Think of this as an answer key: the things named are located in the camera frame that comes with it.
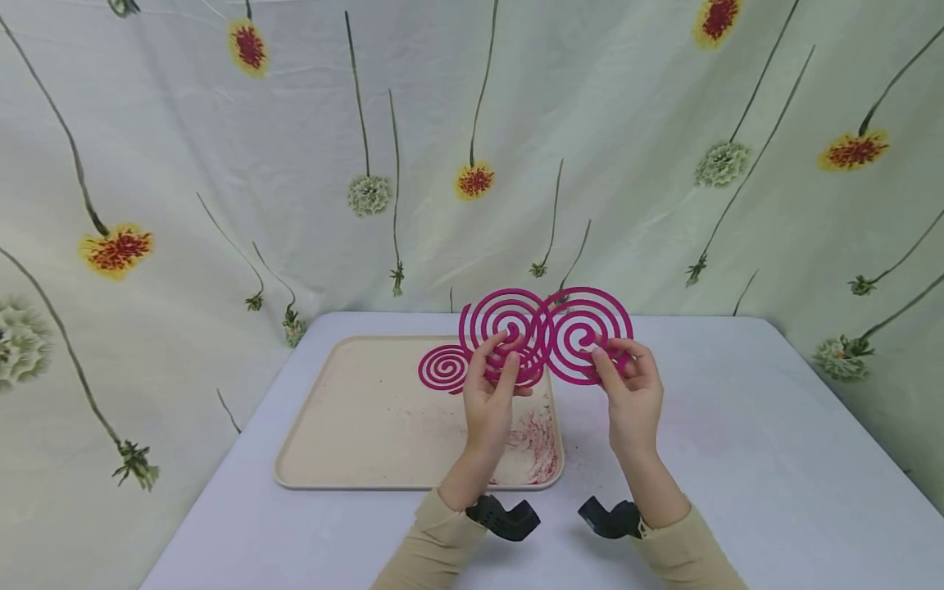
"dandelion print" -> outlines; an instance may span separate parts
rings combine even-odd
[[[492,69],[492,52],[495,49],[495,24],[498,18],[498,0],[492,5],[492,34],[488,42],[488,60],[485,61],[485,77],[481,81],[479,102],[475,107],[475,117],[472,119],[472,141],[469,142],[469,163],[459,167],[456,174],[454,188],[456,196],[462,201],[474,201],[481,198],[492,188],[495,181],[495,172],[487,161],[475,159],[475,132],[479,126],[479,112],[481,100],[485,96],[485,87],[488,85],[488,73]]]
[[[770,63],[777,53],[777,48],[780,47],[780,41],[784,38],[786,28],[790,25],[790,21],[793,20],[793,14],[797,11],[797,5],[799,3],[800,0],[794,1],[793,8],[790,9],[790,13],[787,15],[786,21],[784,21],[784,26],[780,29],[780,35],[778,35],[777,41],[773,44],[773,48],[767,56],[767,63],[764,64],[764,69],[761,71],[761,75],[757,79],[757,84],[754,86],[754,92],[750,95],[748,105],[744,108],[744,112],[741,113],[741,119],[737,122],[737,126],[734,128],[734,133],[731,134],[731,138],[725,142],[712,145],[699,162],[698,168],[695,170],[696,186],[702,185],[724,188],[741,178],[745,171],[747,171],[748,163],[750,162],[750,148],[736,141],[734,138],[737,137],[737,132],[740,131],[741,126],[744,125],[744,120],[748,116],[750,107],[753,106],[754,100],[757,98],[757,93],[761,89],[761,84],[764,83],[764,78],[767,75],[767,70],[770,68]]]
[[[944,282],[944,275],[936,278],[927,289],[922,291],[917,297],[909,301],[897,312],[892,313],[888,318],[875,326],[872,326],[866,333],[858,338],[849,338],[842,334],[838,338],[828,338],[820,344],[813,354],[813,361],[822,369],[823,373],[831,378],[846,383],[861,381],[868,377],[868,366],[864,357],[875,354],[871,346],[871,339],[880,330],[894,322],[902,314],[918,305],[918,303],[931,293],[941,282]]]
[[[242,434],[242,429],[239,428],[239,425],[236,424],[236,418],[233,417],[233,412],[229,411],[229,406],[227,402],[223,399],[223,394],[220,393],[220,388],[216,388],[216,398],[220,400],[220,405],[223,406],[223,409],[226,410],[227,416],[229,416],[229,423],[233,425],[233,428],[236,429],[237,434]]]
[[[396,190],[394,191],[394,254],[396,254],[396,269],[390,271],[390,278],[394,280],[394,297],[403,295],[403,261],[400,260],[400,246],[396,243],[396,210],[400,205],[400,139],[396,133],[396,115],[394,114],[394,92],[387,89],[390,98],[390,120],[394,125],[394,152],[396,153]]]
[[[563,170],[564,159],[561,158],[561,165],[557,167],[557,185],[554,188],[554,209],[550,217],[550,244],[548,244],[548,252],[544,255],[542,261],[531,263],[531,274],[536,278],[543,277],[548,271],[548,256],[550,256],[550,249],[554,246],[554,229],[557,227],[557,197],[561,194],[561,173]]]
[[[590,224],[593,223],[592,219],[587,220],[587,229],[583,231],[583,241],[581,242],[581,249],[577,251],[577,258],[574,259],[573,264],[570,265],[570,269],[567,270],[567,274],[564,275],[564,278],[561,279],[561,285],[557,288],[556,293],[560,293],[564,290],[564,285],[567,283],[567,279],[570,278],[570,273],[574,271],[574,267],[577,266],[577,262],[580,261],[581,256],[583,255],[583,247],[587,245],[587,238],[590,237]],[[554,307],[566,303],[570,298],[570,295],[562,295],[559,299],[554,301]]]
[[[82,384],[82,390],[85,392],[85,399],[89,403],[89,408],[92,409],[92,413],[95,414],[95,418],[98,419],[98,422],[105,429],[105,433],[115,444],[118,454],[122,458],[122,465],[118,467],[114,473],[111,474],[111,476],[114,478],[121,474],[122,478],[118,481],[118,485],[121,485],[125,482],[129,475],[133,475],[141,485],[141,489],[150,492],[151,488],[154,487],[154,483],[158,479],[158,475],[160,474],[160,468],[156,465],[149,464],[147,461],[147,453],[150,452],[151,447],[138,448],[137,445],[131,443],[128,440],[122,441],[120,438],[118,438],[118,434],[115,432],[115,429],[111,427],[111,424],[109,424],[108,420],[105,419],[105,415],[103,415],[101,410],[98,408],[98,403],[95,401],[95,397],[92,394],[92,388],[89,386],[89,382],[85,378],[85,371],[82,369],[82,365],[78,361],[76,351],[72,347],[72,341],[69,340],[69,334],[66,332],[65,324],[62,323],[62,319],[59,317],[59,314],[56,313],[56,309],[53,307],[52,302],[49,300],[49,297],[46,296],[46,291],[42,289],[36,278],[34,278],[33,275],[30,274],[30,272],[27,271],[22,264],[20,264],[20,261],[17,260],[12,254],[7,252],[6,249],[0,247],[0,254],[12,262],[13,266],[16,266],[17,270],[19,270],[20,273],[26,277],[33,288],[36,289],[40,299],[42,299],[42,303],[46,306],[46,310],[53,318],[53,322],[56,323],[56,327],[59,329],[59,333],[62,335],[62,342],[65,343],[66,351],[69,353],[69,358],[72,360],[72,365],[76,369],[78,380]]]
[[[912,253],[918,249],[918,246],[921,245],[921,242],[924,242],[924,238],[928,237],[928,234],[931,233],[931,230],[935,228],[935,226],[937,225],[937,222],[941,220],[942,216],[944,216],[944,210],[942,210],[940,213],[937,214],[937,217],[935,217],[935,220],[931,222],[931,225],[927,229],[924,230],[924,233],[921,234],[921,237],[918,238],[918,241],[915,242],[913,246],[911,246],[911,249],[909,249],[907,252],[904,253],[904,256],[902,256],[901,260],[895,262],[894,266],[884,271],[881,275],[879,275],[876,278],[865,278],[863,275],[857,275],[855,277],[855,280],[849,281],[848,284],[851,286],[852,294],[860,295],[860,296],[869,295],[872,291],[875,291],[876,289],[878,289],[878,287],[876,287],[875,285],[878,284],[880,280],[882,280],[883,278],[887,277],[892,272],[894,272],[894,270],[898,268],[899,266],[901,266],[906,260],[908,260],[908,257],[911,256]]]
[[[298,346],[298,343],[301,342],[302,336],[305,335],[305,331],[308,329],[308,326],[298,317],[298,312],[292,309],[295,305],[295,291],[292,290],[292,287],[289,287],[284,280],[278,277],[276,273],[269,268],[269,265],[265,263],[265,259],[262,257],[262,254],[259,251],[259,247],[256,246],[256,243],[252,243],[252,247],[256,250],[256,256],[259,257],[259,260],[262,262],[262,266],[265,267],[265,270],[269,271],[273,277],[280,283],[282,286],[289,290],[289,293],[292,294],[292,301],[288,304],[288,307],[285,308],[285,317],[282,319],[282,327],[285,328],[285,342],[291,348]]]
[[[363,137],[364,174],[355,176],[347,186],[347,205],[358,217],[383,213],[390,201],[390,181],[385,177],[370,176],[370,149],[367,145],[367,125],[363,121],[361,82],[357,75],[357,59],[354,56],[354,39],[351,36],[351,21],[345,10],[347,46],[351,54],[351,71],[354,73],[354,94],[357,97],[357,112],[361,118]]]
[[[7,37],[9,37],[10,42],[13,43],[13,47],[16,48],[20,59],[23,60],[23,64],[32,76],[33,81],[36,82],[36,85],[40,88],[40,91],[42,91],[46,103],[49,104],[50,109],[52,109],[53,113],[56,115],[59,126],[62,127],[66,139],[69,141],[73,162],[76,166],[76,179],[78,180],[79,189],[82,192],[82,199],[85,202],[85,211],[88,213],[92,225],[100,236],[84,235],[79,241],[79,254],[94,271],[105,277],[121,280],[125,277],[127,271],[150,256],[154,247],[153,237],[150,233],[142,231],[134,224],[122,224],[117,226],[115,230],[110,230],[102,223],[102,220],[98,217],[98,213],[95,211],[95,207],[92,205],[89,187],[85,182],[85,169],[82,167],[82,159],[78,155],[78,145],[72,135],[72,131],[69,129],[69,126],[66,125],[65,119],[62,117],[62,113],[59,112],[59,108],[53,101],[52,95],[46,90],[45,85],[33,68],[33,64],[26,56],[23,47],[20,45],[20,42],[16,40],[16,37],[13,36],[13,32],[9,29],[2,16],[0,16],[0,26],[2,26],[4,32],[7,33]]]
[[[748,183],[748,180],[750,180],[750,175],[752,175],[754,170],[757,169],[758,162],[760,162],[761,158],[764,156],[764,153],[767,152],[767,148],[770,146],[770,141],[773,140],[773,136],[777,133],[777,129],[780,128],[780,124],[784,121],[786,112],[790,109],[790,103],[793,102],[793,97],[797,94],[797,89],[800,87],[800,82],[803,80],[803,75],[806,73],[806,67],[810,64],[810,59],[813,58],[813,53],[815,51],[815,46],[810,49],[810,55],[806,57],[806,62],[803,64],[803,69],[800,70],[800,75],[797,76],[797,80],[793,83],[793,88],[790,90],[790,95],[786,98],[786,103],[784,103],[784,108],[781,110],[780,116],[777,118],[777,123],[774,124],[773,129],[770,131],[770,135],[767,136],[767,141],[764,143],[764,147],[761,148],[760,153],[757,155],[757,159],[754,160],[754,164],[751,165],[747,175],[744,176],[744,180],[742,180],[740,186],[737,187],[737,191],[734,192],[734,196],[731,197],[731,200],[728,201],[727,207],[724,208],[724,211],[721,212],[721,216],[718,217],[717,223],[715,223],[715,228],[711,232],[711,237],[708,238],[708,243],[705,244],[704,249],[701,251],[699,261],[688,267],[688,271],[686,271],[688,280],[685,282],[685,287],[691,287],[697,283],[702,271],[704,271],[704,269],[708,266],[708,248],[711,247],[711,242],[715,239],[717,230],[721,227],[721,222],[724,221],[725,215],[728,214],[728,211],[731,210],[731,205],[734,204],[734,201],[741,194],[741,191],[744,190],[744,186]]]
[[[269,53],[265,39],[252,22],[252,6],[245,0],[245,18],[229,21],[229,53],[244,74],[264,78],[269,71]]]
[[[229,239],[229,236],[227,236],[227,233],[223,231],[223,228],[220,228],[220,224],[216,223],[216,218],[213,217],[212,213],[210,213],[210,209],[207,207],[207,204],[203,201],[203,197],[200,196],[200,193],[196,194],[196,198],[200,200],[200,205],[203,206],[203,211],[207,212],[207,216],[210,218],[210,221],[213,222],[213,225],[216,226],[216,230],[220,232],[220,234],[226,239],[227,242],[229,242],[229,245],[233,246],[234,250],[239,252],[239,255],[243,257],[243,260],[245,261],[245,263],[248,264],[249,268],[252,269],[252,272],[256,274],[256,279],[259,280],[259,291],[255,295],[252,295],[251,297],[247,298],[245,301],[245,305],[251,312],[259,311],[260,309],[262,309],[262,301],[263,301],[262,292],[265,291],[265,283],[262,282],[262,277],[260,276],[259,271],[256,270],[256,267],[252,265],[252,262],[250,262],[249,259],[245,256],[245,254],[243,254],[243,250],[236,247],[236,244],[234,244],[233,241]]]
[[[134,0],[109,0],[109,8],[123,19],[131,14],[141,12],[141,9],[138,8],[138,4]]]
[[[698,47],[718,49],[741,18],[742,5],[742,0],[704,0],[692,29]]]
[[[890,147],[888,143],[888,131],[885,129],[871,129],[872,117],[875,116],[876,111],[882,106],[882,101],[885,100],[888,93],[891,92],[891,89],[902,79],[904,73],[924,55],[942,33],[944,33],[944,26],[938,29],[934,37],[925,43],[917,54],[895,74],[895,77],[893,77],[891,82],[888,83],[888,86],[885,87],[885,91],[882,92],[879,99],[875,101],[872,108],[868,110],[866,118],[862,121],[862,125],[859,126],[857,133],[854,135],[851,133],[843,134],[830,143],[830,145],[819,154],[818,163],[820,168],[826,172],[851,172],[872,164],[888,151]]]
[[[23,297],[0,298],[0,393],[46,372],[52,333]]]

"red and yellow flower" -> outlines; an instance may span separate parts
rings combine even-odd
[[[463,164],[456,175],[456,196],[463,201],[474,201],[488,193],[495,181],[495,172],[487,161],[479,160],[474,166]]]
[[[819,167],[827,172],[858,170],[879,159],[888,147],[888,132],[884,129],[861,136],[846,133],[819,154]]]
[[[121,280],[154,250],[154,236],[135,224],[116,226],[107,238],[86,234],[78,243],[78,254],[96,273]]]
[[[269,70],[265,40],[249,19],[229,21],[229,53],[249,77],[263,78]]]
[[[741,17],[743,0],[704,0],[692,29],[701,49],[718,49]]]

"sleeve cuff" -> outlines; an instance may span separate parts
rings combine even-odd
[[[633,538],[632,542],[655,568],[678,567],[701,560],[716,546],[715,537],[694,504],[688,515],[673,525],[650,529],[641,522],[639,529],[643,538]]]
[[[433,489],[416,509],[416,527],[438,544],[466,547],[477,544],[488,530],[465,513],[452,512]]]

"black clip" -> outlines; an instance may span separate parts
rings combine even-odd
[[[604,539],[619,539],[626,535],[639,536],[639,509],[627,500],[607,511],[596,496],[591,496],[577,511],[590,530]]]
[[[480,497],[475,506],[465,509],[465,515],[496,536],[515,542],[524,541],[541,524],[541,519],[527,500],[521,500],[517,506],[505,512],[501,502],[494,496]]]

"beige sleeve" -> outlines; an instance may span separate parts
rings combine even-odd
[[[432,490],[371,590],[447,590],[485,533],[485,527],[465,513],[452,512]]]
[[[640,524],[642,539],[632,539],[667,590],[747,590],[728,562],[698,509],[664,529]]]

